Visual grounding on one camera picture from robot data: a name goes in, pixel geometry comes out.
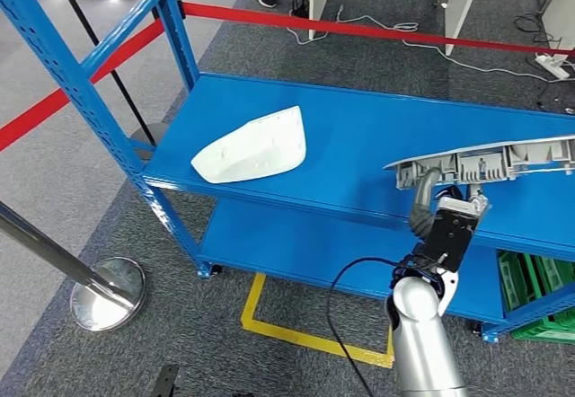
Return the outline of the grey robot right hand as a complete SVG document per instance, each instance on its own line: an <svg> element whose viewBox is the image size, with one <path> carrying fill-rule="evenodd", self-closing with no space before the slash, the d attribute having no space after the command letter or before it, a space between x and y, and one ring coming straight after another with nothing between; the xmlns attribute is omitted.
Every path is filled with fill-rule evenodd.
<svg viewBox="0 0 575 397"><path fill-rule="evenodd" d="M441 172L438 168L431 168L415 183L408 225L413 234L422 241L425 241L432 228L435 215L431 209L432 192L441 176Z"/></svg>

